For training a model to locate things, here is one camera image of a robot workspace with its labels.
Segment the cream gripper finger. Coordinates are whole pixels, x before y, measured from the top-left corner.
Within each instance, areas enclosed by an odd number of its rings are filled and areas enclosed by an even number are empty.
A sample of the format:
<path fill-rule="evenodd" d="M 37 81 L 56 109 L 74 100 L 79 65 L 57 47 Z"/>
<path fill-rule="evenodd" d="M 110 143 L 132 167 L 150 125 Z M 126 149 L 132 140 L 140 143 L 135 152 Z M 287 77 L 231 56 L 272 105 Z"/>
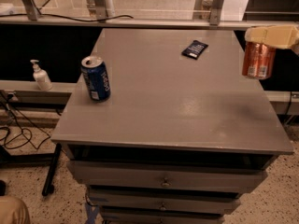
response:
<path fill-rule="evenodd" d="M 251 27 L 245 32 L 245 40 L 275 49 L 292 49 L 299 44 L 299 28 L 296 25 Z"/>

